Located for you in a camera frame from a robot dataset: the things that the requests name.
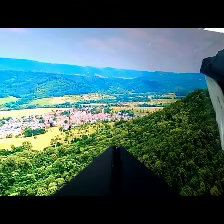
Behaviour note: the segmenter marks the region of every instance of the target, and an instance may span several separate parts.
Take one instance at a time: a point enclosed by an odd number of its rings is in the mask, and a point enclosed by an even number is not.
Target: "black triangular object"
[[[178,196],[128,151],[111,147],[54,196]]]

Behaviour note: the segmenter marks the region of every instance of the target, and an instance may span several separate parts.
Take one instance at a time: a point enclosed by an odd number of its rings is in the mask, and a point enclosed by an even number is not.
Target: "village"
[[[104,109],[97,114],[91,113],[91,108],[56,110],[42,115],[2,119],[0,121],[0,138],[20,137],[26,128],[35,130],[38,128],[61,127],[63,130],[68,130],[85,123],[119,121],[121,119],[130,120],[132,117],[120,112],[104,113]]]

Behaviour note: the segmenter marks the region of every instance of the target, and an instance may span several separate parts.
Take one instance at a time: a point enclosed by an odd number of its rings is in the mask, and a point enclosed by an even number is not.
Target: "forested hill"
[[[0,195],[51,195],[110,145],[125,147],[180,195],[223,194],[224,152],[208,91],[143,118],[103,125],[43,152],[29,144],[1,150]]]
[[[175,92],[207,88],[200,73],[172,73],[81,67],[0,58],[0,97],[52,97],[73,94]]]

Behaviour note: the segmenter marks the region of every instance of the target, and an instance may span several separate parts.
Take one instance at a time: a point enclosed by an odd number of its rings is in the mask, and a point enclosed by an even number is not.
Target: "blue sky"
[[[0,28],[0,57],[82,66],[198,72],[223,48],[199,29]]]

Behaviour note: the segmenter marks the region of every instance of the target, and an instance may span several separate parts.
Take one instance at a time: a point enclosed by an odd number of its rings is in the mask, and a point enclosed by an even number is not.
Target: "green hillside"
[[[71,144],[55,139],[43,152],[29,143],[1,150],[0,195],[51,195],[110,145],[125,147],[180,195],[223,194],[224,153],[206,90],[143,118],[92,127],[96,133]]]

